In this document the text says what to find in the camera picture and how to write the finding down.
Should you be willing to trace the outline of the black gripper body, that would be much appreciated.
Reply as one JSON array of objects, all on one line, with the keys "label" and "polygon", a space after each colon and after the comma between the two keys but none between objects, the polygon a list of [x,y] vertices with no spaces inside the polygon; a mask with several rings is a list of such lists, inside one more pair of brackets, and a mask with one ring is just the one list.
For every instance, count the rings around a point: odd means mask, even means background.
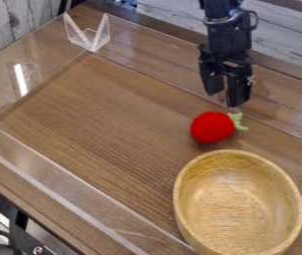
[{"label": "black gripper body", "polygon": [[252,49],[258,15],[244,8],[204,8],[204,14],[208,42],[198,46],[198,61],[213,63],[226,76],[232,68],[253,65],[248,51]]}]

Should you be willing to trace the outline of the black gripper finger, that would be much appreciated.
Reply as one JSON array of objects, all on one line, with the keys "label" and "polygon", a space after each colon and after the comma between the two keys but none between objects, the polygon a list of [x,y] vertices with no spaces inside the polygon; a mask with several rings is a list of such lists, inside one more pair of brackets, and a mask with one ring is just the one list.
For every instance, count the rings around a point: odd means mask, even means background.
[{"label": "black gripper finger", "polygon": [[249,65],[242,65],[232,68],[226,74],[226,78],[226,104],[230,108],[236,108],[250,99],[252,86],[254,83],[252,67]]},{"label": "black gripper finger", "polygon": [[222,73],[218,67],[208,61],[201,60],[198,65],[205,91],[213,96],[224,90]]}]

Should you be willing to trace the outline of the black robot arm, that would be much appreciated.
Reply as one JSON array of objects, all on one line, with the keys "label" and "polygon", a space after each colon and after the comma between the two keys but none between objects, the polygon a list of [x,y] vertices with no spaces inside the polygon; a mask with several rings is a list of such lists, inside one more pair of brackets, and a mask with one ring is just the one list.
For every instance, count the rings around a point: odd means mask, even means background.
[{"label": "black robot arm", "polygon": [[254,84],[253,59],[248,51],[258,16],[241,7],[242,1],[198,0],[208,31],[208,42],[198,46],[201,79],[210,96],[225,90],[230,108],[249,101]]}]

